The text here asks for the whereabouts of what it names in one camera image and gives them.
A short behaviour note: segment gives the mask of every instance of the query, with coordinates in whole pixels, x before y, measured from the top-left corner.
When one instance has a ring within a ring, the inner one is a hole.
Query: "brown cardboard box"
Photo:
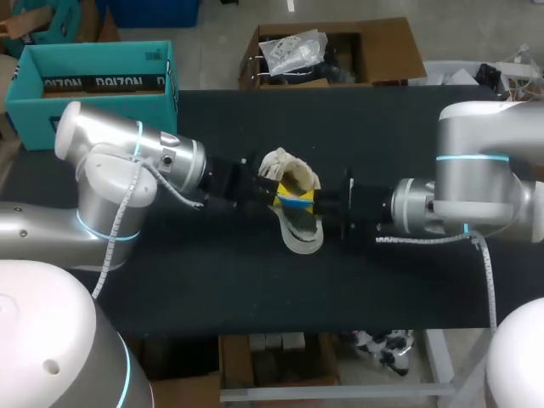
[[[12,15],[0,21],[0,37],[19,38],[41,27],[48,26],[53,19],[51,6],[44,6]]]
[[[220,385],[219,374],[151,383],[155,408],[219,408]]]
[[[110,8],[106,8],[104,23],[94,0],[82,0],[82,18],[76,34],[76,43],[113,43],[121,41]]]
[[[312,342],[307,335],[307,346]],[[333,385],[337,380],[337,362],[329,333],[314,335],[316,347],[307,347],[305,351],[289,351],[285,355],[306,353],[315,364],[311,378],[296,382],[270,382],[258,384],[259,387],[308,387],[317,385]],[[223,376],[226,388],[251,388],[256,385],[252,352],[249,348],[248,336],[222,336]]]
[[[326,33],[329,43],[337,50],[340,66],[355,74],[355,84],[329,84],[330,88],[363,83],[366,86],[384,82],[398,84],[427,75],[416,40],[404,17],[343,23],[271,24],[258,26],[247,45],[240,65],[240,89],[260,89],[264,85],[257,77],[261,72],[260,60],[252,59],[261,55],[259,41],[313,29]]]
[[[179,359],[172,354],[173,342],[169,339],[125,339],[128,347],[137,357],[148,377],[163,376],[172,360]],[[183,377],[151,381],[155,408],[219,408],[220,386],[223,372],[221,342],[218,340],[217,366],[214,371],[197,377]]]

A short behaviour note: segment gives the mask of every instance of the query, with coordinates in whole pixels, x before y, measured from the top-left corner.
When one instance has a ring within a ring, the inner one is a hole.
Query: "blue tape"
[[[121,343],[125,348],[125,355],[127,356],[127,376],[125,377],[125,386],[122,389],[121,397],[119,398],[119,402],[117,403],[117,408],[121,408],[123,403],[125,402],[125,399],[127,398],[128,384],[130,383],[130,356],[128,355],[127,345],[125,344],[121,335],[119,335],[119,333],[117,333],[117,335],[121,339]]]
[[[93,235],[96,235],[98,236],[99,238],[102,238],[103,240],[109,240],[110,239],[110,236],[109,235],[105,235],[105,234],[101,234],[99,233],[98,231],[95,231],[94,229],[92,228],[89,228],[82,220],[81,216],[79,215],[79,211],[76,211],[76,217],[77,217],[77,221],[79,221],[79,224],[82,225],[82,227],[90,232],[91,234]],[[139,235],[139,231],[134,234],[134,235],[130,235],[130,236],[118,236],[116,238],[117,241],[130,241],[130,240],[133,240],[134,238],[136,238],[137,236]]]
[[[299,198],[285,197],[284,195],[278,195],[278,198],[281,204],[290,208],[308,208],[313,205],[311,200],[301,200]]]
[[[443,160],[498,160],[500,162],[510,162],[510,157],[500,155],[451,155],[451,156],[438,156],[437,162]]]
[[[138,139],[136,140],[136,145],[134,146],[134,153],[133,156],[139,155],[139,147],[142,140],[142,133],[144,132],[144,125],[142,125],[142,122],[136,121],[138,124]]]

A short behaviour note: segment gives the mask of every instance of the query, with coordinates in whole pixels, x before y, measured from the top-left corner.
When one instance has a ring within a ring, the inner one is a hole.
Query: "white table frame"
[[[324,387],[243,388],[221,391],[222,403],[270,400],[357,400],[366,398],[421,398],[436,396],[438,408],[468,408],[484,383],[485,356],[490,345],[482,331],[461,368],[454,372],[442,330],[426,330],[425,345],[434,382],[387,385],[333,385]]]

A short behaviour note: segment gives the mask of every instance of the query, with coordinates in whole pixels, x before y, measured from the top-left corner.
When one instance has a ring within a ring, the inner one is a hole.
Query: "white cable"
[[[192,201],[192,200],[189,200],[185,197],[183,197],[181,194],[178,193],[178,191],[176,189],[173,188],[173,186],[168,183],[168,180],[166,180],[161,173],[159,173],[159,171],[152,165],[152,164],[149,164],[147,161],[144,161],[143,159],[137,157],[136,160],[138,160],[140,163],[142,163],[142,165],[147,168],[151,174],[153,174],[153,177],[155,177],[155,179],[157,181],[159,181],[170,193],[173,194],[174,197],[176,197],[178,200],[180,200],[181,202],[183,202],[185,205],[189,206],[189,207],[193,207],[193,208],[200,208],[200,207],[204,207],[204,204],[201,203],[201,202],[198,202],[198,201]]]
[[[128,202],[133,196],[133,192],[136,189],[136,185],[138,184],[139,172],[141,168],[142,162],[137,161],[136,168],[134,170],[133,181],[130,184],[130,187],[128,187],[127,194],[125,194],[125,196],[123,197],[121,204],[119,205],[119,209],[117,209],[116,217],[113,221],[113,225],[111,226],[110,239],[108,240],[108,246],[105,250],[104,263],[102,264],[102,270],[100,271],[99,280],[98,282],[96,282],[93,294],[91,295],[93,299],[96,299],[99,296],[100,292],[102,291],[102,287],[104,286],[105,279],[110,272],[111,259],[113,258],[113,250],[116,246],[117,233],[119,232],[119,227],[121,226],[122,216],[125,214]]]
[[[418,245],[437,245],[449,244],[455,241],[461,241],[470,238],[472,243],[482,253],[484,259],[485,281],[487,284],[487,298],[490,314],[490,329],[491,333],[496,332],[496,300],[495,300],[495,282],[493,281],[493,269],[491,267],[490,250],[487,247],[485,238],[477,231],[471,231],[466,234],[448,236],[445,238],[436,238],[430,240],[422,240],[416,238],[397,238],[392,236],[377,237],[376,243],[379,244],[418,244]]]

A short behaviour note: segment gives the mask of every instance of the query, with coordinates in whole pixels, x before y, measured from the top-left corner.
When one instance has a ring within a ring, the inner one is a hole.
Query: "robotic arm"
[[[355,183],[316,194],[316,212],[336,213],[346,235],[361,225],[401,235],[544,238],[542,183],[521,181],[509,156],[544,163],[544,104],[465,102],[439,118],[436,180],[402,179],[394,189]]]
[[[55,153],[76,168],[77,208],[0,204],[0,258],[100,270],[138,161],[145,166],[119,225],[110,269],[128,258],[155,199],[156,179],[171,191],[201,190],[229,201],[264,204],[272,204],[278,187],[275,181],[255,176],[245,161],[206,156],[200,142],[80,102],[65,109]]]

